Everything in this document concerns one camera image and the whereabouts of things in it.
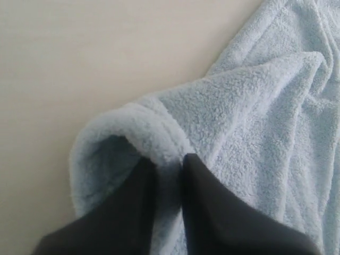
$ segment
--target fluffy fabric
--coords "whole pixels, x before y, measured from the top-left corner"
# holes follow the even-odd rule
[[[231,191],[340,246],[340,2],[270,0],[208,74],[91,121],[71,152],[72,197],[86,214],[141,156],[160,175],[151,254],[185,254],[177,174],[196,152]]]

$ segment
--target fleece blanket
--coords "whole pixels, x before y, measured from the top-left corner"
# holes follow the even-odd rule
[[[148,157],[160,175],[151,254],[186,254],[176,177],[195,152],[249,205],[339,254],[339,46],[338,0],[265,1],[204,78],[80,132],[70,170],[77,215]]]

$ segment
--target light blue towel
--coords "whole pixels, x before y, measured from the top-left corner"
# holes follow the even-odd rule
[[[237,196],[340,247],[340,1],[269,0],[208,74],[100,115],[71,153],[81,216],[141,155],[161,175],[151,254],[186,254],[176,174],[196,152]]]

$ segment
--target plush material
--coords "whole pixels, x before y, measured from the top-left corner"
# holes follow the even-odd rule
[[[77,215],[148,157],[160,181],[151,254],[186,254],[177,176],[196,152],[243,201],[339,254],[339,45],[338,0],[265,1],[204,78],[80,132],[70,169]]]

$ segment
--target table surface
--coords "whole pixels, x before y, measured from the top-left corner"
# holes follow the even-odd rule
[[[0,254],[74,219],[68,154],[100,112],[202,77],[262,0],[0,0]]]

